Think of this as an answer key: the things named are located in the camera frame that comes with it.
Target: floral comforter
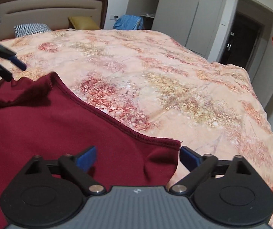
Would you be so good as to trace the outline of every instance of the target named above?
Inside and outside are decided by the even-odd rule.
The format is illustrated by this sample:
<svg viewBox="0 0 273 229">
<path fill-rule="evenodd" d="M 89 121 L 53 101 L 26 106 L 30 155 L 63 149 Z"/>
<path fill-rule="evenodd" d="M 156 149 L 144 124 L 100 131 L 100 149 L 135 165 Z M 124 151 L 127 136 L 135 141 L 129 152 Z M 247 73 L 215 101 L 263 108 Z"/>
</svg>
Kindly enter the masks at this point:
<svg viewBox="0 0 273 229">
<path fill-rule="evenodd" d="M 1 43 L 28 66 L 21 72 L 0 59 L 15 79 L 55 71 L 81 100 L 133 130 L 219 159 L 245 156 L 273 190 L 273 132 L 244 69 L 208 63 L 145 30 L 62 30 Z M 179 163 L 169 185 L 187 173 Z"/>
</svg>

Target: doorway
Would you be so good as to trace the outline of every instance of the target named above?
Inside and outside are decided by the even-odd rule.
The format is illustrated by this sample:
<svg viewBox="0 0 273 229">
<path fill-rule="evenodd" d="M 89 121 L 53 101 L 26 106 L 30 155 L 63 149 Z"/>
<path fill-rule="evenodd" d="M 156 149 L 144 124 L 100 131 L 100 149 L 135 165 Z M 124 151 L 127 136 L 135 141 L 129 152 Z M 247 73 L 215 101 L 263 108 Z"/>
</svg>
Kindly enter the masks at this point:
<svg viewBox="0 0 273 229">
<path fill-rule="evenodd" d="M 273 25 L 273 12 L 254 0 L 238 0 L 235 8 L 235 14 L 246 16 L 248 19 L 261 25 L 262 27 L 261 32 L 259 34 L 259 38 L 254 44 L 255 47 L 253 48 L 250 58 L 247 61 L 247 65 L 245 66 L 245 69 L 249 73 L 250 80 L 251 82 L 253 82 L 253 79 L 260 66 L 260 62 L 264 56 L 267 44 L 271 40 L 270 34 Z M 229 35 L 227 37 L 228 40 L 232 36 L 230 34 L 231 32 L 232 31 L 229 31 Z"/>
<path fill-rule="evenodd" d="M 236 12 L 220 63 L 247 69 L 262 28 L 255 20 Z"/>
</svg>

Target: gray gripper base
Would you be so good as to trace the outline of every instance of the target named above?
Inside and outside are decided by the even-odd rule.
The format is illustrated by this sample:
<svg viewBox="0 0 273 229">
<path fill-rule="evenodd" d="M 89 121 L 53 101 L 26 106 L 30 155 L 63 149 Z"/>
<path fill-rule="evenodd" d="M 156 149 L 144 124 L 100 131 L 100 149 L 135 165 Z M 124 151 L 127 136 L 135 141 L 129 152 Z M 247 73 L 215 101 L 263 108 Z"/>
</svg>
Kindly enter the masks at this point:
<svg viewBox="0 0 273 229">
<path fill-rule="evenodd" d="M 225 229 L 199 215 L 186 197 L 164 187 L 115 186 L 103 196 L 90 197 L 73 219 L 53 229 Z M 271 229 L 259 225 L 255 229 Z M 10 225 L 6 229 L 21 229 Z"/>
</svg>

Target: red fabric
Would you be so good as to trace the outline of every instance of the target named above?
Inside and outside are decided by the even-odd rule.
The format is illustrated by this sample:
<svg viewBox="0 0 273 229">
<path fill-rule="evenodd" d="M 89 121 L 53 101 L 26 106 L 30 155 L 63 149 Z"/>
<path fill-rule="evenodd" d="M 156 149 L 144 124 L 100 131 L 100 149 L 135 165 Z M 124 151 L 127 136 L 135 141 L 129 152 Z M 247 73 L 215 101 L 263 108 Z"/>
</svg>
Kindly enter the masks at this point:
<svg viewBox="0 0 273 229">
<path fill-rule="evenodd" d="M 93 177 L 111 185 L 166 185 L 180 142 L 141 135 L 76 97 L 56 73 L 0 81 L 0 195 L 34 155 L 57 159 L 97 147 Z M 0 229 L 6 221 L 0 209 Z"/>
</svg>

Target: white wardrobe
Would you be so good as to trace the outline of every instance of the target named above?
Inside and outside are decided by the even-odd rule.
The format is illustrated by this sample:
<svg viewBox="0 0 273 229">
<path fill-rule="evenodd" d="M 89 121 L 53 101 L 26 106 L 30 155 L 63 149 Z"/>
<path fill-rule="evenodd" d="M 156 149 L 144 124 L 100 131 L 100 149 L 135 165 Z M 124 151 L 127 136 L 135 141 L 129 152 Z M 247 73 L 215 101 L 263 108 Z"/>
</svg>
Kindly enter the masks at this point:
<svg viewBox="0 0 273 229">
<path fill-rule="evenodd" d="M 159 0 L 152 30 L 208 57 L 225 0 Z"/>
</svg>

